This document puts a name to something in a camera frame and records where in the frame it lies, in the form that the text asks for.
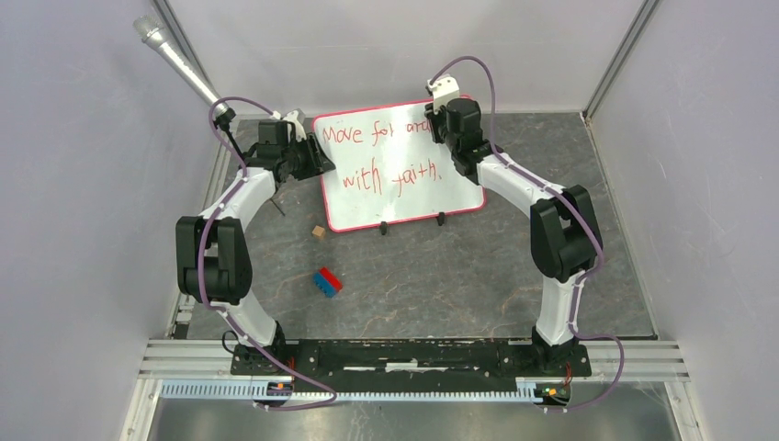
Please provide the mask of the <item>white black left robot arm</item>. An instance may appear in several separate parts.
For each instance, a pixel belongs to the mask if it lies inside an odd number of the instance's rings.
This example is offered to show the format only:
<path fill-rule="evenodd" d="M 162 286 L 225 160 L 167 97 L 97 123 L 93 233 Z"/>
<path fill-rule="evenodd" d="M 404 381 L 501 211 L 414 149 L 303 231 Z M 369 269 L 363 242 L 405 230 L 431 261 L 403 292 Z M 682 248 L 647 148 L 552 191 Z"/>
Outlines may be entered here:
<path fill-rule="evenodd" d="M 281 325 L 252 292 L 245 230 L 289 178 L 313 178 L 335 165 L 295 114 L 261 120 L 257 142 L 240 160 L 236 177 L 212 205 L 176 223 L 177 284 L 182 293 L 215 311 L 240 345 L 254 348 L 255 364 L 273 375 L 287 366 L 288 349 Z"/>

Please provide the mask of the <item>pink framed whiteboard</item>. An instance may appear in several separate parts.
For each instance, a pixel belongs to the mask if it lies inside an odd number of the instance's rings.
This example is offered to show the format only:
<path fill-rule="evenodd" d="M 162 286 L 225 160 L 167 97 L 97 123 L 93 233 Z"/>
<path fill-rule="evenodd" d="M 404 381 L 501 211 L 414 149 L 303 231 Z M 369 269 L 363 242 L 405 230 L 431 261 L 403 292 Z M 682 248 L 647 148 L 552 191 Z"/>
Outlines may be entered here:
<path fill-rule="evenodd" d="M 460 175 L 432 140 L 425 101 L 334 112 L 312 122 L 335 168 L 321 177 L 333 232 L 482 209 L 485 191 Z"/>

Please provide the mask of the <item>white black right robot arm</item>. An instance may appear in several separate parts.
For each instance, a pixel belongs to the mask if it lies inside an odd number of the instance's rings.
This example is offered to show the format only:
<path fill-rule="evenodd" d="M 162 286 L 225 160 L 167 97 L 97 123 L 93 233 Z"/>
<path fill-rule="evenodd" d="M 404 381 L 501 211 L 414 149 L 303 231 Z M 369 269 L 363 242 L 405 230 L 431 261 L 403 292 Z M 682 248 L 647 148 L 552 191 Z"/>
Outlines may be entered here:
<path fill-rule="evenodd" d="M 444 144 L 459 174 L 520 209 L 530 222 L 530 250 L 543 276 L 541 311 L 531 334 L 530 360 L 553 375 L 574 354 L 577 315 L 587 274 L 600 264 L 603 242 L 588 191 L 561 187 L 533 174 L 483 134 L 477 101 L 459 97 L 428 104 L 432 139 Z"/>

